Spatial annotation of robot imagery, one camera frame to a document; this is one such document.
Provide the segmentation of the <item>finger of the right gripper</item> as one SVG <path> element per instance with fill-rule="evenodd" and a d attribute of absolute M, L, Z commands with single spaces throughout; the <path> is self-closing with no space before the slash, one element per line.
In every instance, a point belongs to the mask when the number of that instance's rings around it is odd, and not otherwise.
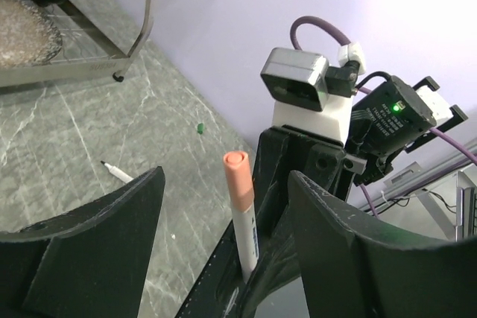
<path fill-rule="evenodd" d="M 257 220 L 262 224 L 259 263 L 249 280 L 242 278 L 233 225 L 229 224 L 177 317 L 254 317 L 265 298 L 298 278 L 289 206 L 264 204 Z"/>

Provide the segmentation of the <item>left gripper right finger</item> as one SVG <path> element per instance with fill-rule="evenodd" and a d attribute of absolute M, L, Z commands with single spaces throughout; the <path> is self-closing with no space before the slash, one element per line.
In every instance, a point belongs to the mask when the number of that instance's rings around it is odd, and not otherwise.
<path fill-rule="evenodd" d="M 409 232 L 288 177 L 295 247 L 311 317 L 474 317 L 476 238 Z"/>

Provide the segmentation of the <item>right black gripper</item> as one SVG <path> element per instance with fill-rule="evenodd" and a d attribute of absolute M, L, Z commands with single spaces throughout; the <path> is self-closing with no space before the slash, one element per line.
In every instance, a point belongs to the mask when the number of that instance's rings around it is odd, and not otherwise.
<path fill-rule="evenodd" d="M 290 126 L 270 127 L 259 137 L 253 167 L 257 229 L 271 236 L 288 205 L 288 175 L 299 171 L 330 194 L 346 201 L 358 158 L 342 144 Z"/>

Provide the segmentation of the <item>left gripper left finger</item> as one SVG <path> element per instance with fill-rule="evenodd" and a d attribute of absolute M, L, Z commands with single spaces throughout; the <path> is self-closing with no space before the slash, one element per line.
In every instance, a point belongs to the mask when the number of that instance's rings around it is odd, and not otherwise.
<path fill-rule="evenodd" d="M 161 167 L 1 233 L 2 317 L 137 317 L 165 189 Z"/>

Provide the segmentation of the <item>white pen orange cap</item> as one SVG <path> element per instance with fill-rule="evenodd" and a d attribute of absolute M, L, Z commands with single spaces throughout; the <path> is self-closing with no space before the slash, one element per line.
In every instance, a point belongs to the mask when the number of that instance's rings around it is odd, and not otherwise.
<path fill-rule="evenodd" d="M 223 157 L 223 165 L 242 277 L 247 282 L 259 260 L 255 194 L 249 156 L 244 151 L 228 152 Z"/>

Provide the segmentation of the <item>white marker black tip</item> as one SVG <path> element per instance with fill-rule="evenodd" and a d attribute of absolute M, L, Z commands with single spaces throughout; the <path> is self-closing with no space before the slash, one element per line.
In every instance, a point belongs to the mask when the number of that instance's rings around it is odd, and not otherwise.
<path fill-rule="evenodd" d="M 121 182 L 124 184 L 127 184 L 133 180 L 133 177 L 126 174 L 124 171 L 122 171 L 120 168 L 109 164 L 108 162 L 105 162 L 101 160 L 101 164 L 109 171 L 111 175 L 113 175 L 115 178 L 119 179 Z"/>

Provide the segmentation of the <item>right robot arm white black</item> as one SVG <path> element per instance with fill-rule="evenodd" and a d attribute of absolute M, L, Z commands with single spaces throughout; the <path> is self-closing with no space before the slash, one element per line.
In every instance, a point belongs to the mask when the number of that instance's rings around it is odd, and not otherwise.
<path fill-rule="evenodd" d="M 382 75 L 358 103 L 356 76 L 316 81 L 264 75 L 276 101 L 255 162 L 227 153 L 224 172 L 233 219 L 178 311 L 179 317 L 253 317 L 270 294 L 300 275 L 288 205 L 288 175 L 299 171 L 345 199 L 352 185 L 391 172 L 394 158 L 466 116 L 445 104 L 426 77 L 414 86 Z"/>

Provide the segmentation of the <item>steel dish rack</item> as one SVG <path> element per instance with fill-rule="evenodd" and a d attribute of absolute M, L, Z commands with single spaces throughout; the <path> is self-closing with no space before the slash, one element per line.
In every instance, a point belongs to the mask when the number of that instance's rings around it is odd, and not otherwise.
<path fill-rule="evenodd" d="M 154 0 L 145 0 L 142 28 L 129 49 L 118 45 L 119 37 L 113 33 L 121 14 L 114 0 L 68 0 L 43 8 L 40 14 L 58 29 L 60 50 L 39 64 L 2 69 L 2 87 L 67 78 L 123 81 L 151 34 Z"/>

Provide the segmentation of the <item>speckled grey plate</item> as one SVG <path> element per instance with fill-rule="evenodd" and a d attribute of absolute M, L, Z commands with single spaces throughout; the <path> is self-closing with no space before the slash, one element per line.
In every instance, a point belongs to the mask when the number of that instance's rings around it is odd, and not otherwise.
<path fill-rule="evenodd" d="M 1 68 L 40 66 L 62 50 L 53 20 L 31 0 L 1 0 Z"/>

